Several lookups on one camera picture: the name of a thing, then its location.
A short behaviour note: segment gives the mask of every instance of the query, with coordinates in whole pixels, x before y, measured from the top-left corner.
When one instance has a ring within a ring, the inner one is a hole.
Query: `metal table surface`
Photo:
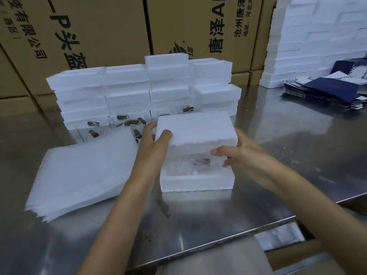
[[[367,112],[346,112],[284,96],[282,89],[262,87],[249,89],[243,103],[236,126],[333,201],[367,193]],[[70,144],[70,139],[62,125],[50,126],[40,115],[0,118],[0,129],[0,273],[75,273],[115,198],[50,223],[23,212],[45,152]],[[128,269],[171,260],[295,219],[274,194],[240,171],[234,172],[234,188],[226,191],[162,194],[156,183]]]

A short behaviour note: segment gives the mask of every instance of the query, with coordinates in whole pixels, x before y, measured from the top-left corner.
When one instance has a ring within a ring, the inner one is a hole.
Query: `right hand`
[[[275,177],[278,172],[288,168],[265,152],[242,130],[236,128],[236,133],[237,147],[221,146],[211,150],[210,154],[218,157],[227,156],[228,159],[224,161],[223,167],[240,167],[258,184],[280,195]]]

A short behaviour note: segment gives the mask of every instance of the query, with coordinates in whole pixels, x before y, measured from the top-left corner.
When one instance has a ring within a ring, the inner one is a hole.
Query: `stack of styrofoam boxes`
[[[150,110],[149,76],[142,64],[106,67],[103,74],[106,103],[111,117],[118,114],[137,114],[144,117]]]
[[[190,105],[198,111],[225,110],[236,115],[241,88],[231,82],[232,63],[205,60],[190,63],[192,86]]]
[[[278,0],[260,85],[326,76],[337,60],[364,57],[366,19],[367,0]]]
[[[101,125],[109,122],[103,72],[103,67],[67,70],[47,78],[68,130],[75,129],[83,121],[93,120]]]
[[[178,114],[189,106],[189,57],[185,53],[145,56],[149,73],[150,109]]]
[[[227,112],[160,116],[156,139],[165,129],[172,131],[173,137],[161,169],[162,192],[233,188],[235,176],[231,167],[222,167],[226,157],[210,154],[218,146],[237,145],[236,131]]]

